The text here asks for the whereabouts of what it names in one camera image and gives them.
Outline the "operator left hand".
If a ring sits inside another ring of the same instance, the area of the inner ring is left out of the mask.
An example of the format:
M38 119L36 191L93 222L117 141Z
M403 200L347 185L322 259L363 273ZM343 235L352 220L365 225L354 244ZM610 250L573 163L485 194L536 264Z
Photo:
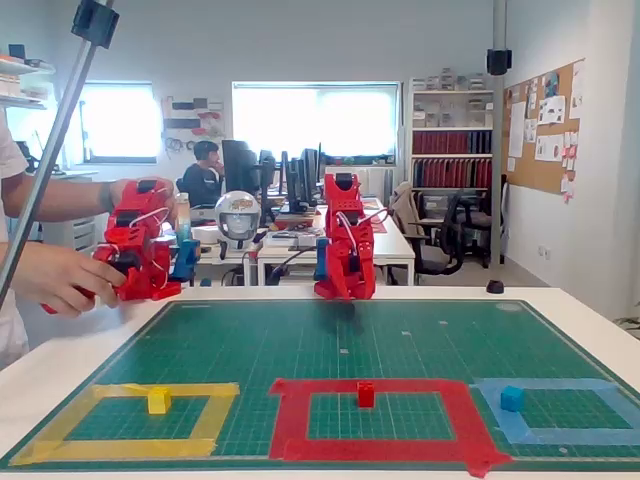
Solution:
M168 209L165 220L174 226L177 211L175 206L173 182L161 177L146 177L146 180L156 181L156 186L164 195L164 206ZM130 182L133 182L133 179L120 179L111 183L109 187L109 194L114 206L117 206L120 203L123 192L127 184Z

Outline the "operator right hand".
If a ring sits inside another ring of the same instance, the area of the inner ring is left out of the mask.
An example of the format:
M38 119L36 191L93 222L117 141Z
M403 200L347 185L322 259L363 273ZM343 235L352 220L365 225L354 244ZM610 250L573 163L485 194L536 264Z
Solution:
M19 296L45 304L58 314L77 317L95 301L80 292L93 292L103 304L118 305L115 287L126 277L110 265L65 247L28 242L21 253L11 288Z

